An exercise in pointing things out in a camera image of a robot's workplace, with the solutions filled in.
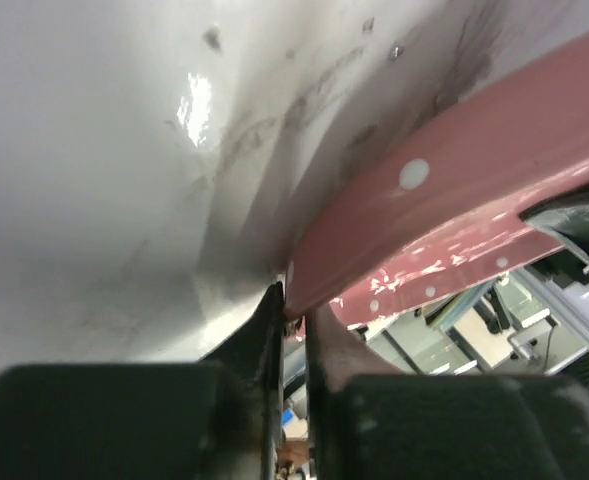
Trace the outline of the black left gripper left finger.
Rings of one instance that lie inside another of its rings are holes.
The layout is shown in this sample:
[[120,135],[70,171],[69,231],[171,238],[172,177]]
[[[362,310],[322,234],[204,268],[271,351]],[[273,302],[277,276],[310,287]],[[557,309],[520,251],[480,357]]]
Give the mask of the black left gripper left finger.
[[31,364],[0,374],[0,479],[271,479],[284,295],[193,363]]

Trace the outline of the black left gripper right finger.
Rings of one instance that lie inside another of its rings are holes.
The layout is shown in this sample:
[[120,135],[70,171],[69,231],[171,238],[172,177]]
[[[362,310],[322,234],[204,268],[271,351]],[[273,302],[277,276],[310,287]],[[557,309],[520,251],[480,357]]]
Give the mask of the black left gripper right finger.
[[306,318],[321,479],[589,479],[589,390],[561,376],[405,374],[328,308]]

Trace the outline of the pink polka dot plate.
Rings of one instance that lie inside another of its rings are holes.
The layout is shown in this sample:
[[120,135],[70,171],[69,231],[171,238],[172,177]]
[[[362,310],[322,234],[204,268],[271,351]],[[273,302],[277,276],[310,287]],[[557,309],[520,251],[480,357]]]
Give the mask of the pink polka dot plate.
[[589,33],[451,107],[487,61],[470,21],[413,32],[402,65],[431,60],[431,117],[341,191],[296,247],[289,319],[330,306],[347,325],[402,313],[555,251],[521,213],[589,184]]

